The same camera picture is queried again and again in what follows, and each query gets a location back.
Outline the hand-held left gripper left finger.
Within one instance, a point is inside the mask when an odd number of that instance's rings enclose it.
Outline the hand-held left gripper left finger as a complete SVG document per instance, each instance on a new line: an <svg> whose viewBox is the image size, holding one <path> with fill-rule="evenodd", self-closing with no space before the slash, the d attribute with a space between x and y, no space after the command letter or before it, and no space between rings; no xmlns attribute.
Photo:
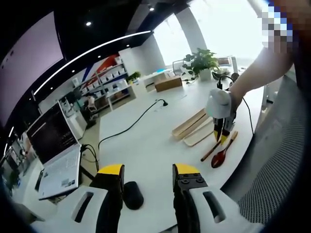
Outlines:
<svg viewBox="0 0 311 233"><path fill-rule="evenodd" d="M56 215L31 224L36 233L116 233L122 210L124 165L101 168L57 205Z"/></svg>

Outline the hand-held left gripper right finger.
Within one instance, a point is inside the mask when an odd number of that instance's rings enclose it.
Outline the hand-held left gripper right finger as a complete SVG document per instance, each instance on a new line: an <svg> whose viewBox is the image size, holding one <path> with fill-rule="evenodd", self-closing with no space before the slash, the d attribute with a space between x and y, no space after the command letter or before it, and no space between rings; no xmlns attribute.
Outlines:
<svg viewBox="0 0 311 233"><path fill-rule="evenodd" d="M244 218L237 203L209 186L193 166L173 164L173 193L179 233L259 233L263 228Z"/></svg>

